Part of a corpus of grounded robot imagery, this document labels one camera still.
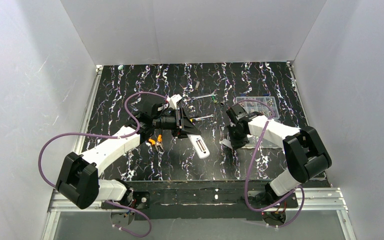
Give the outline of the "white remote battery cover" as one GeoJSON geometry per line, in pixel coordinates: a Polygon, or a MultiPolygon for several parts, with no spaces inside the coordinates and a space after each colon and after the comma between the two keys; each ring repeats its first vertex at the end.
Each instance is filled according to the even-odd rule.
{"type": "Polygon", "coordinates": [[[219,143],[220,143],[221,145],[227,147],[227,148],[232,149],[231,141],[228,140],[228,139],[226,139],[226,138],[223,138],[219,143]]]}

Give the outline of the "white remote control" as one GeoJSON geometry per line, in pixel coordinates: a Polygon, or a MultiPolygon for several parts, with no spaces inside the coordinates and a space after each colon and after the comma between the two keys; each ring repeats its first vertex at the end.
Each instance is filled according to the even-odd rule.
{"type": "Polygon", "coordinates": [[[201,135],[188,134],[187,137],[199,159],[206,159],[210,156],[210,151],[201,135]]]}

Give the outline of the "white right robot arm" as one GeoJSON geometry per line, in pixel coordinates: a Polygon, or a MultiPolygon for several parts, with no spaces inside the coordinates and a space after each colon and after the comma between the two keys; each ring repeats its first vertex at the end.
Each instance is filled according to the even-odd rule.
{"type": "Polygon", "coordinates": [[[262,197],[267,205],[273,204],[313,177],[332,166],[332,159],[315,128],[284,125],[260,112],[247,112],[239,103],[226,111],[230,120],[228,140],[223,144],[233,150],[240,149],[250,141],[249,136],[258,137],[255,147],[263,139],[281,147],[287,168],[264,187],[262,197]]]}

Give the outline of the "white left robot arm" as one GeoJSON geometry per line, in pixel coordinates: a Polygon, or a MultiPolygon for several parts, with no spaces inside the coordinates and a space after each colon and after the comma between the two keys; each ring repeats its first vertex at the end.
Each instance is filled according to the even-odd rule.
{"type": "Polygon", "coordinates": [[[94,148],[66,155],[55,189],[79,209],[86,209],[95,201],[114,201],[127,207],[138,203],[134,189],[125,181],[103,180],[100,175],[122,155],[149,140],[155,130],[170,130],[174,138],[189,139],[200,159],[210,155],[201,131],[182,107],[156,103],[135,117],[138,122],[130,119],[115,135],[94,148]]]}

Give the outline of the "clear plastic screw organizer box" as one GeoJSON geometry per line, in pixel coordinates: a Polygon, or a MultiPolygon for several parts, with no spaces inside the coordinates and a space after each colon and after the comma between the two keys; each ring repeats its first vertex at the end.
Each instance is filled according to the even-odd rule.
{"type": "Polygon", "coordinates": [[[259,112],[267,117],[273,116],[274,120],[279,120],[280,114],[274,96],[238,96],[233,102],[241,102],[240,105],[247,113],[259,112]]]}

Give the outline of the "silver wrench upper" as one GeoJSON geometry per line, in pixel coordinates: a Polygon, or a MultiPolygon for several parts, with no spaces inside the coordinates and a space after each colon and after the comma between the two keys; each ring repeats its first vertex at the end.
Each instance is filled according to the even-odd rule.
{"type": "Polygon", "coordinates": [[[215,97],[215,96],[217,96],[216,93],[211,93],[211,94],[205,94],[205,95],[200,95],[200,96],[193,96],[190,99],[195,101],[195,100],[198,100],[198,99],[203,99],[203,98],[208,98],[208,97],[215,97]]]}

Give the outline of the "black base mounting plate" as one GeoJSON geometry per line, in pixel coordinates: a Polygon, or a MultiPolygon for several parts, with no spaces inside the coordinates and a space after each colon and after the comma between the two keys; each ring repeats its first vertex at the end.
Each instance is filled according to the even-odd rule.
{"type": "Polygon", "coordinates": [[[244,180],[130,181],[135,208],[150,219],[246,219],[261,221],[245,204],[244,180]]]}

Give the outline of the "aluminium frame rail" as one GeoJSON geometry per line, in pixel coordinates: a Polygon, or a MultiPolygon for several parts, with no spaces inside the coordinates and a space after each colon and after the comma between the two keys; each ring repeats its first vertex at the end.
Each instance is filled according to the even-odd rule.
{"type": "MultiPolygon", "coordinates": [[[[88,129],[88,124],[92,114],[93,104],[96,98],[98,85],[101,80],[102,65],[96,66],[96,75],[93,80],[92,89],[89,93],[86,107],[83,111],[83,116],[81,119],[81,124],[79,127],[80,133],[85,133],[88,129]]],[[[63,173],[62,179],[68,180],[69,183],[72,182],[72,179],[81,180],[82,170],[87,167],[87,163],[84,160],[81,160],[79,151],[82,150],[83,142],[85,137],[83,135],[78,135],[75,138],[73,153],[69,153],[62,162],[61,173],[63,173]]],[[[53,190],[51,194],[51,199],[49,207],[47,209],[47,217],[45,222],[45,228],[42,233],[43,240],[53,240],[57,231],[58,222],[60,219],[61,212],[69,211],[73,212],[78,210],[76,203],[71,202],[64,195],[60,194],[56,189],[53,190]]]]}

